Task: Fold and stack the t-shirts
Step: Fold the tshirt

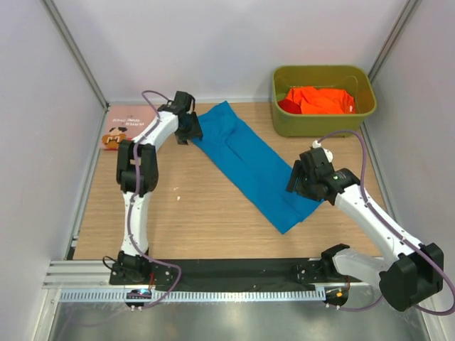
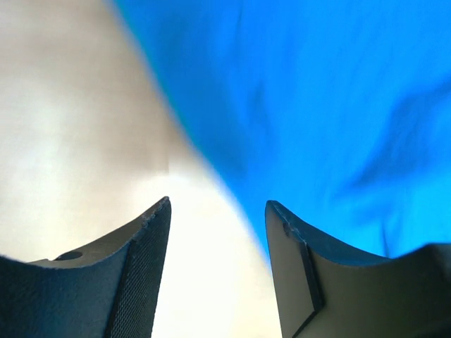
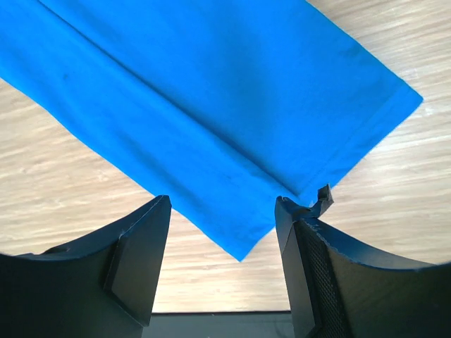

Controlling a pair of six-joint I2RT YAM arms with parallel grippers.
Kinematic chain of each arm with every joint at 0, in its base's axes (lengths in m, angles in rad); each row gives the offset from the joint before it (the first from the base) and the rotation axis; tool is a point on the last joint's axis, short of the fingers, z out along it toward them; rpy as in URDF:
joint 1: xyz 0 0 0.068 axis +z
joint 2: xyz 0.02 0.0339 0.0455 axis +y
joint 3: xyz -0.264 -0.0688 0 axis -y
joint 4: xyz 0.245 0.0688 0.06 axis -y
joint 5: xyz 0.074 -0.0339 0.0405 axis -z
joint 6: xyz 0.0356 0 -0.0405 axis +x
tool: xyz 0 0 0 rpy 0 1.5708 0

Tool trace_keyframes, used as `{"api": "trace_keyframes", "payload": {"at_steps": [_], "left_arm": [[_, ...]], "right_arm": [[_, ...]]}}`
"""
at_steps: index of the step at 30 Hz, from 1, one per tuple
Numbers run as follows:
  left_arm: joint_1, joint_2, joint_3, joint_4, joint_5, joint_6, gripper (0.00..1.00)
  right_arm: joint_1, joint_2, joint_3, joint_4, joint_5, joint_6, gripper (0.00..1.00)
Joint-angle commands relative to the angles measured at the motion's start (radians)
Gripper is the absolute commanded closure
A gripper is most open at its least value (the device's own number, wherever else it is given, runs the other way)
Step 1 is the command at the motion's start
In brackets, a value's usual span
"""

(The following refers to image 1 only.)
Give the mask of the blue t shirt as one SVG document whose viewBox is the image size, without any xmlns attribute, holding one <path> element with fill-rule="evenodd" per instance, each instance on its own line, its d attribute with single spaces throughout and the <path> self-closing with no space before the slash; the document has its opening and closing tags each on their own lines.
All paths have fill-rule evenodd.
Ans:
<svg viewBox="0 0 455 341">
<path fill-rule="evenodd" d="M 203 138 L 193 143 L 281 233 L 317 210 L 322 202 L 287 191 L 289 166 L 241 120 L 226 101 L 198 117 Z"/>
</svg>

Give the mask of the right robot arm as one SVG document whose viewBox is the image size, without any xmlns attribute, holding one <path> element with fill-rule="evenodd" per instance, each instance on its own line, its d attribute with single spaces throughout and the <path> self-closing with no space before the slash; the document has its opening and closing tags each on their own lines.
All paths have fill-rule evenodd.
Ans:
<svg viewBox="0 0 455 341">
<path fill-rule="evenodd" d="M 326 201 L 349 216 L 370 238 L 380 259 L 341 247 L 331 258 L 335 270 L 376 286 L 395 310 L 406 311 L 443 289 L 444 253 L 407 233 L 368 194 L 362 177 L 336 170 L 333 154 L 312 147 L 294 162 L 287 191 Z"/>
</svg>

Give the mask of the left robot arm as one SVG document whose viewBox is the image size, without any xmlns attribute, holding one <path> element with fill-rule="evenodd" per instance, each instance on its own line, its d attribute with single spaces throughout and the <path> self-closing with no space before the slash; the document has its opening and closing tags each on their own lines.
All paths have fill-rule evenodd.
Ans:
<svg viewBox="0 0 455 341">
<path fill-rule="evenodd" d="M 109 278 L 113 285 L 144 283 L 152 275 L 147 222 L 151 195 L 159 180 L 157 152 L 172 135 L 180 145 L 203 138 L 193 95 L 177 91 L 160 107 L 149 106 L 155 118 L 133 139 L 122 141 L 117 152 L 116 181 L 125 217 L 123 242 Z"/>
</svg>

